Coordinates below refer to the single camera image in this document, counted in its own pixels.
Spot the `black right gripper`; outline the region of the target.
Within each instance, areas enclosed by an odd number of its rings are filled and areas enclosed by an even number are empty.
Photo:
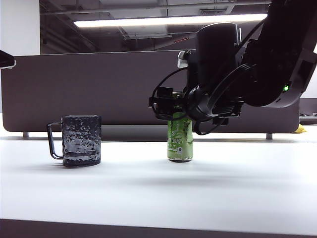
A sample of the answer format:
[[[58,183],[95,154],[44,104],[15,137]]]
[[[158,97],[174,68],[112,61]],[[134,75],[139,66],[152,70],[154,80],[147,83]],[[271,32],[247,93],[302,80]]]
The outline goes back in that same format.
[[[187,116],[195,122],[238,117],[243,106],[240,98],[226,94],[228,85],[212,88],[196,85],[186,86],[183,92],[173,92],[172,88],[159,87],[156,96],[149,98],[149,107],[157,119],[182,119]]]

